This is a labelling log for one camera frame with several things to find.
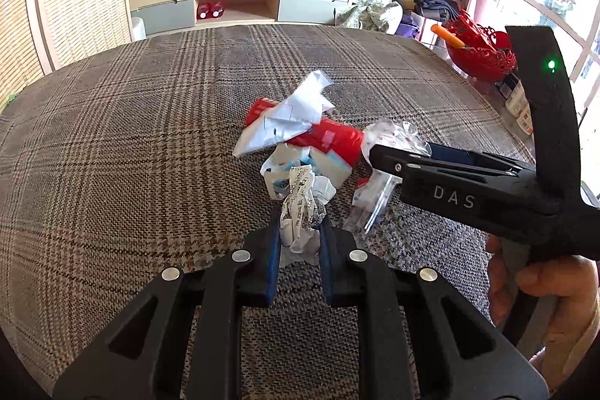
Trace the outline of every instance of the checkered fabric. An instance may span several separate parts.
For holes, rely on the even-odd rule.
[[[248,107],[282,100],[314,69],[333,118],[414,122],[428,140],[529,158],[499,116],[412,39],[294,25],[160,36],[78,61],[25,88],[0,118],[0,325],[48,392],[125,303],[168,265],[206,267],[265,226],[259,174],[235,159]],[[328,205],[349,214],[366,163]],[[481,232],[392,198],[368,246],[431,265],[487,313]],[[248,399],[358,397],[356,311],[331,309],[318,268],[283,268],[268,310],[243,316]]]

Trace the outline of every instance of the white bottle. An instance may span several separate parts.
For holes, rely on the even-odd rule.
[[[533,123],[531,121],[531,109],[529,108],[529,104],[527,104],[525,109],[523,109],[521,114],[519,114],[519,117],[517,118],[517,125],[525,134],[529,136],[533,134]]]
[[[525,90],[521,84],[521,81],[519,81],[506,100],[506,109],[513,115],[513,117],[519,117],[526,105],[527,97],[525,97]]]

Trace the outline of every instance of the crumpled white paper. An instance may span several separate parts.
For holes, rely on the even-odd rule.
[[[317,264],[321,240],[315,228],[325,218],[325,204],[334,195],[335,187],[329,179],[315,176],[311,165],[290,170],[290,193],[281,207],[280,266],[301,259]]]
[[[281,191],[280,182],[289,180],[291,166],[309,163],[313,165],[315,174],[327,177],[336,189],[339,189],[352,173],[352,167],[332,150],[323,153],[312,146],[302,147],[281,142],[260,168],[271,199],[283,200],[287,195],[287,191]]]
[[[321,71],[311,72],[282,103],[264,111],[239,137],[233,149],[238,157],[287,141],[321,122],[324,111],[334,105],[321,95],[332,81]]]

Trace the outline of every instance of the human hand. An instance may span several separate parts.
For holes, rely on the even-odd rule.
[[[506,287],[509,274],[500,239],[490,236],[485,250],[493,254],[488,263],[488,299],[491,319],[497,325],[506,318],[512,305]],[[559,297],[545,332],[545,351],[532,360],[554,391],[583,359],[600,327],[596,263],[582,256],[563,256],[523,268],[516,274],[515,282],[534,297]]]

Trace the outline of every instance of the shelf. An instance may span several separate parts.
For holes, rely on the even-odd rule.
[[[236,24],[271,24],[275,22],[271,11],[264,4],[249,4],[248,6],[225,7],[220,18],[197,19],[196,28],[220,28]]]

